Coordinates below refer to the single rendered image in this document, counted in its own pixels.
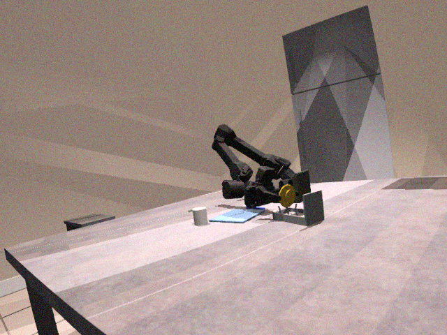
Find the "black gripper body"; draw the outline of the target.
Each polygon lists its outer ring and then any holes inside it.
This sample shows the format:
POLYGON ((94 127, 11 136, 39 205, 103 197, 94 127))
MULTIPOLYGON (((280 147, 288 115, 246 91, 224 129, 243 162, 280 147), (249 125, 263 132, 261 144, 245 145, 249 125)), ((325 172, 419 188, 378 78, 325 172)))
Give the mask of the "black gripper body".
MULTIPOLYGON (((265 189, 270 192, 273 193, 275 195, 279 195, 280 190, 283 188, 282 186, 282 182, 283 181, 289 181, 290 185, 293 187, 293 180, 292 179, 285 179, 285 180, 281 180, 279 182, 279 188, 278 189, 274 189, 273 183, 267 183, 267 184, 261 184, 261 186, 264 186, 265 189)), ((244 203, 246 205, 246 207, 252 209, 257 207, 256 206, 256 187, 255 185, 248 186, 244 189, 244 203)))

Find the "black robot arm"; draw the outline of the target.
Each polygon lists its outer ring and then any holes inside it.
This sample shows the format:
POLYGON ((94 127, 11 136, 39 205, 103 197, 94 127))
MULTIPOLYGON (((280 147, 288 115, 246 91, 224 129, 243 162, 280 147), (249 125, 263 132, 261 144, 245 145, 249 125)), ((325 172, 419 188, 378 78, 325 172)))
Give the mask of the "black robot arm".
POLYGON ((226 200, 243 198, 244 189, 251 186, 252 183, 259 187, 261 184, 271 183, 272 179, 292 179, 295 174, 289 167, 291 165, 289 160, 273 154, 264 154, 237 137, 234 130, 226 124, 218 126, 212 148, 228 166, 230 176, 233 179, 223 180, 222 182, 222 193, 226 200), (245 162, 240 161, 228 146, 259 163, 260 167, 258 168, 255 181, 249 181, 253 170, 245 162), (283 168, 281 168, 282 166, 283 168))

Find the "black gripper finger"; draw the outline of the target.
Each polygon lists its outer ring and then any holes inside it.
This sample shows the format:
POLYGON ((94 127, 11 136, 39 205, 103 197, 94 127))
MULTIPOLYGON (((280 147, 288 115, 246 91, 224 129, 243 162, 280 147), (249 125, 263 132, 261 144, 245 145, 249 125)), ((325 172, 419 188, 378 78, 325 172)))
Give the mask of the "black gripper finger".
POLYGON ((281 200, 281 196, 268 192, 264 186, 256 187, 256 206, 262 207, 265 204, 281 200))
MULTIPOLYGON (((286 185, 290 185, 290 182, 289 181, 283 181, 282 182, 282 186, 284 187, 286 185)), ((298 196, 298 192, 297 191, 295 191, 295 196, 298 196)))

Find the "yellow plate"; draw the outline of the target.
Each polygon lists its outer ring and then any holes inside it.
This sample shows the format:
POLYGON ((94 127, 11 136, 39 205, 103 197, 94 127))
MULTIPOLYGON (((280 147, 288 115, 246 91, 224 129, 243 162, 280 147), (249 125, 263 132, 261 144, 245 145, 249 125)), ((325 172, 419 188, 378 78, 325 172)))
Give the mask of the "yellow plate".
POLYGON ((291 185, 286 185, 280 190, 279 196, 281 196, 280 204, 289 207, 294 203, 295 189, 291 185))

